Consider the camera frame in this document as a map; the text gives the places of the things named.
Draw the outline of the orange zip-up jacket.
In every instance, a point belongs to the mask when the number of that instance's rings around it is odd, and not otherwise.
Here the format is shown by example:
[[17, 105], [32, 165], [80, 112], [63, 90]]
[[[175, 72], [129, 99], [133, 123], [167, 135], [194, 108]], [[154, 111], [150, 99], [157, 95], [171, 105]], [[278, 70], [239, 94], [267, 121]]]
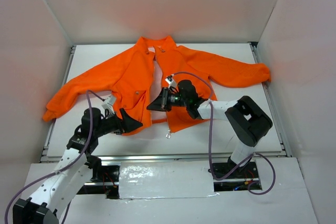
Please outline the orange zip-up jacket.
[[160, 67], [164, 77], [176, 74], [177, 81], [190, 79], [200, 96], [211, 99], [216, 99], [208, 87], [211, 82], [245, 88], [271, 79], [270, 70], [263, 63], [248, 64], [178, 46], [172, 37], [141, 37], [131, 48], [71, 79], [67, 85], [77, 97], [87, 90], [110, 91], [116, 98], [114, 110], [124, 108], [147, 128], [155, 123], [146, 109], [151, 101], [155, 67]]

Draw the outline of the silver zipper pull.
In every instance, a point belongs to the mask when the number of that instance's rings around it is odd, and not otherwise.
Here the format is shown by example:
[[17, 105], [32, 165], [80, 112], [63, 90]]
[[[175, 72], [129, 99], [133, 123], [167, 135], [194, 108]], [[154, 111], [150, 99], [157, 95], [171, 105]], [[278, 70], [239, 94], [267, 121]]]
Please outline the silver zipper pull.
[[167, 132], [167, 134], [166, 134], [166, 138], [167, 138], [167, 139], [170, 139], [170, 137], [171, 137], [171, 130], [168, 130], [168, 132]]

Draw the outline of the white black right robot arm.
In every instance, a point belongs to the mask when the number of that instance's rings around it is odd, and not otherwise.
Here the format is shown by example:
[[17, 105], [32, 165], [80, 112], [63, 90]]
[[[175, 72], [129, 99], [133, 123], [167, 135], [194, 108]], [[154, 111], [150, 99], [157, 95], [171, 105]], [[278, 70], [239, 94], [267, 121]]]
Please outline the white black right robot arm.
[[[230, 175], [241, 177], [247, 170], [247, 164], [256, 154], [256, 146], [272, 128], [270, 117], [249, 96], [233, 101], [213, 101], [198, 95], [190, 80], [182, 80], [175, 86], [173, 79], [168, 79], [169, 86], [162, 88], [160, 94], [147, 109], [150, 111], [170, 112], [173, 107], [186, 108], [193, 120], [209, 120], [208, 158], [209, 171], [216, 181], [227, 179]], [[239, 139], [228, 159], [228, 171], [215, 172], [212, 164], [213, 121], [222, 120], [230, 123]]]

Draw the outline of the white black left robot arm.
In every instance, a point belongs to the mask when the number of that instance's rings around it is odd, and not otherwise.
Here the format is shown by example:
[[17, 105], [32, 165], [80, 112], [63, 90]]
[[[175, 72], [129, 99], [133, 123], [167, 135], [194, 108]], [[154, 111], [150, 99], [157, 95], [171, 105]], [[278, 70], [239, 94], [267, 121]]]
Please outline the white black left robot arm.
[[131, 133], [142, 125], [124, 109], [120, 109], [120, 115], [102, 115], [98, 108], [86, 109], [54, 171], [31, 182], [31, 186], [40, 186], [27, 199], [14, 203], [13, 223], [59, 223], [83, 185], [89, 180], [98, 181], [103, 175], [101, 159], [92, 155], [98, 139], [109, 133]]

